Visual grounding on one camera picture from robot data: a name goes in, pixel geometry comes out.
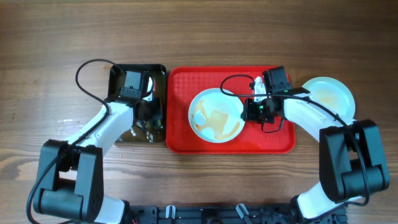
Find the white plate with sauce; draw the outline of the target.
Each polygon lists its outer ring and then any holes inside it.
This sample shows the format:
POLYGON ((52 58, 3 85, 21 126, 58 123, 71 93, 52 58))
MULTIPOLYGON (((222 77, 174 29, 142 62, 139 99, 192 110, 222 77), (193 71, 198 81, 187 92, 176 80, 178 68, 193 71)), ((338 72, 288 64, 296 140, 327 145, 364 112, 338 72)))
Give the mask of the white plate with sauce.
POLYGON ((190 103, 188 122, 193 132, 210 143, 225 143, 236 138, 245 121, 242 101, 229 90, 203 90, 190 103))

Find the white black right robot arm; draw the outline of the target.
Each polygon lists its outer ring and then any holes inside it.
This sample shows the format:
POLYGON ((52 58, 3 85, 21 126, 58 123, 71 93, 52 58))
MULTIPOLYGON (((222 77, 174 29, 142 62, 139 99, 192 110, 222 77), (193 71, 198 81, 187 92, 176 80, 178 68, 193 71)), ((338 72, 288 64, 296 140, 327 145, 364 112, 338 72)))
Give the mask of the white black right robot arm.
POLYGON ((386 190, 390 177, 379 128, 374 121, 340 116, 297 88, 246 98, 243 120, 271 123, 280 116, 319 143, 319 182, 293 199, 299 221, 321 219, 347 205, 366 206, 386 190))

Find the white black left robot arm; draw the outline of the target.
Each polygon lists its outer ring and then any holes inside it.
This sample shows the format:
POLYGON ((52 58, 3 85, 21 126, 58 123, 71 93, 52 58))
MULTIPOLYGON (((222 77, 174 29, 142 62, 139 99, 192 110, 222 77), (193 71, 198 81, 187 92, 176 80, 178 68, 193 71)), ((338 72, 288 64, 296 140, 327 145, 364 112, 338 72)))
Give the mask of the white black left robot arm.
POLYGON ((163 114, 165 103, 159 98, 100 102, 100 112, 79 132, 42 146, 25 209, 30 223, 36 222, 34 212, 64 223, 137 223, 129 202, 105 195, 103 157, 137 120, 163 114))

